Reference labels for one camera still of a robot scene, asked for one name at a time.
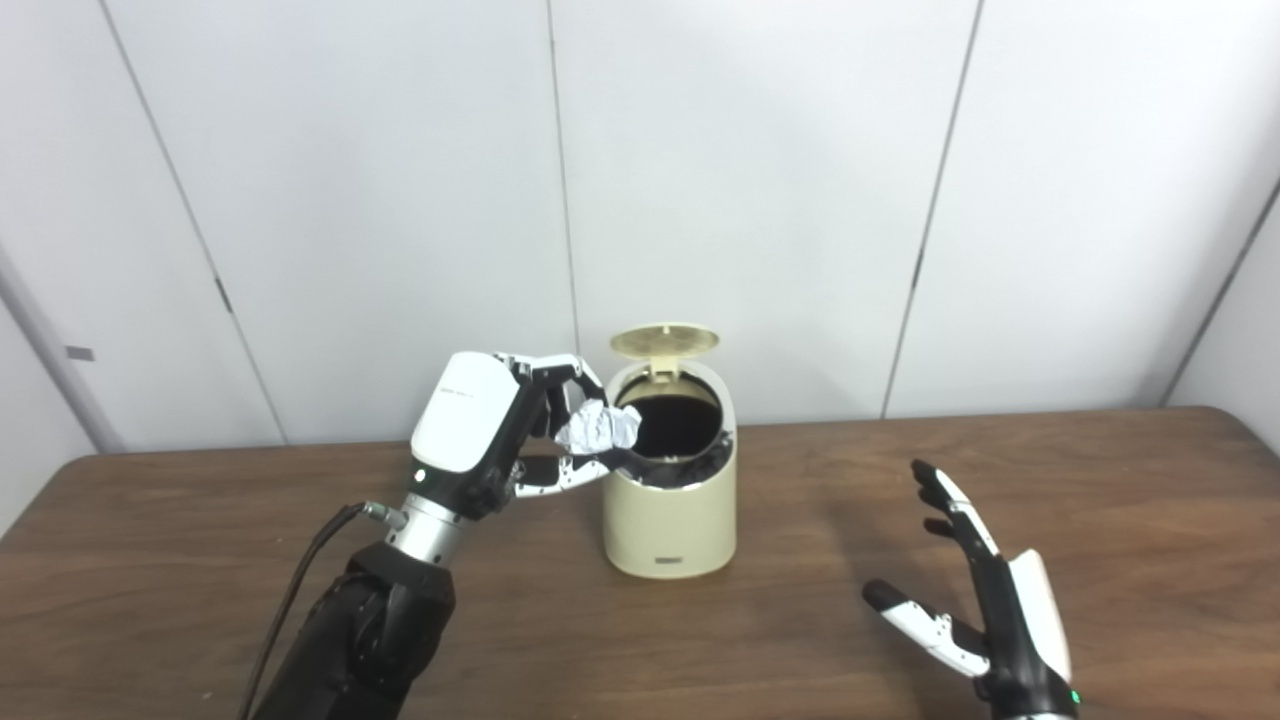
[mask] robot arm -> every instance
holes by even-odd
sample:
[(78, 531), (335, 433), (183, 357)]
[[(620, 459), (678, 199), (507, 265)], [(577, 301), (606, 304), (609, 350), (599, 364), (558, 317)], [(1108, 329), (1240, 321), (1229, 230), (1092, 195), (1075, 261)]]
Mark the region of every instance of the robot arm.
[[(399, 715), (453, 612), (448, 568), (466, 530), (513, 497), (562, 492), (604, 475), (621, 461), (620, 448), (630, 447), (617, 445), (627, 438), (622, 433), (589, 454), (518, 457), (531, 434), (554, 436), (582, 419), (581, 409), (568, 411), (564, 386), (571, 382), (581, 387), (589, 401), (584, 405), (605, 407), (599, 379), (573, 355), (458, 352), (449, 360), (410, 441), (413, 462), (403, 507), (349, 506), (317, 536), (268, 633), (242, 719), (248, 717), (256, 678), (301, 573), (324, 539), (360, 512), (384, 521), (387, 539), (353, 555), (311, 609), (252, 717), (393, 720)], [(634, 433), (630, 438), (634, 442)]]
[(863, 598), (931, 655), (973, 678), (996, 720), (1076, 717), (1071, 659), (1039, 553), (1028, 550), (1005, 561), (978, 511), (946, 473), (919, 460), (911, 471), (920, 500), (947, 516), (925, 519), (924, 529), (954, 539), (969, 561), (986, 632), (884, 580), (867, 583)]

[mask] black cable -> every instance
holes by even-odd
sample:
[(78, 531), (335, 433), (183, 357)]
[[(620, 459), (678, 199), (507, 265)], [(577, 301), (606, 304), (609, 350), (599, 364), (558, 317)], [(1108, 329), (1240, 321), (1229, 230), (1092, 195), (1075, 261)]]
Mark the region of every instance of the black cable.
[(284, 591), (284, 600), (280, 601), (280, 607), (276, 609), (275, 618), (271, 619), (271, 625), (266, 629), (266, 638), (262, 641), (262, 647), (257, 651), (253, 670), (248, 674), (248, 687), (244, 688), (244, 700), (241, 701), (239, 712), (236, 715), (237, 720), (248, 720), (248, 712), (253, 707), (253, 696), (257, 694), (257, 684), (262, 680), (262, 671), (266, 669), (266, 660), (271, 656), (271, 647), (275, 644), (275, 638), (280, 634), (280, 628), (284, 626), (284, 618), (289, 614), (289, 607), (293, 605), (293, 598), (298, 594), (298, 588), (302, 587), (302, 578), (306, 577), (311, 561), (315, 560), (316, 553), (320, 552), (324, 543), (329, 542), (329, 538), (335, 536), (343, 525), (364, 510), (364, 502), (348, 505), (339, 510), (332, 520), (320, 528), (316, 537), (311, 539), (311, 546), (307, 547), (302, 559), (298, 560), (298, 566), (293, 570), (293, 579), (289, 580), (289, 587)]

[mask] trash can lid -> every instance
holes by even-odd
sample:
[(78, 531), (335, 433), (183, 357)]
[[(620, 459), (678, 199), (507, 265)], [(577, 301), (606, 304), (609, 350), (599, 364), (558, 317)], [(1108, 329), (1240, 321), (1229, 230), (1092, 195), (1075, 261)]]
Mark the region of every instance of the trash can lid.
[(613, 336), (609, 347), (636, 360), (695, 357), (719, 345), (719, 336), (692, 323), (654, 323)]

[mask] open lid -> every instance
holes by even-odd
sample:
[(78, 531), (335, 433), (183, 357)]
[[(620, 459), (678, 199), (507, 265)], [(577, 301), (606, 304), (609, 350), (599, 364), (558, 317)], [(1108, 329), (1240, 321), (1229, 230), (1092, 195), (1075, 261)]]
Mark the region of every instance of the open lid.
[(648, 360), (655, 373), (676, 373), (677, 360), (696, 357), (719, 345), (719, 336), (692, 323), (654, 323), (613, 336), (618, 355)]

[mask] trash can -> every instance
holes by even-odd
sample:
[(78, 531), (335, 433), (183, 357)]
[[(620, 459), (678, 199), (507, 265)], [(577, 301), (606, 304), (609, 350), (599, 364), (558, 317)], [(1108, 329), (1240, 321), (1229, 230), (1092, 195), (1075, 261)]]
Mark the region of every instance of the trash can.
[(604, 550), (641, 578), (691, 578), (723, 568), (737, 547), (737, 424), (724, 382), (690, 360), (718, 345), (700, 325), (659, 323), (616, 336), (639, 360), (605, 387), (640, 413), (627, 460), (604, 479)]

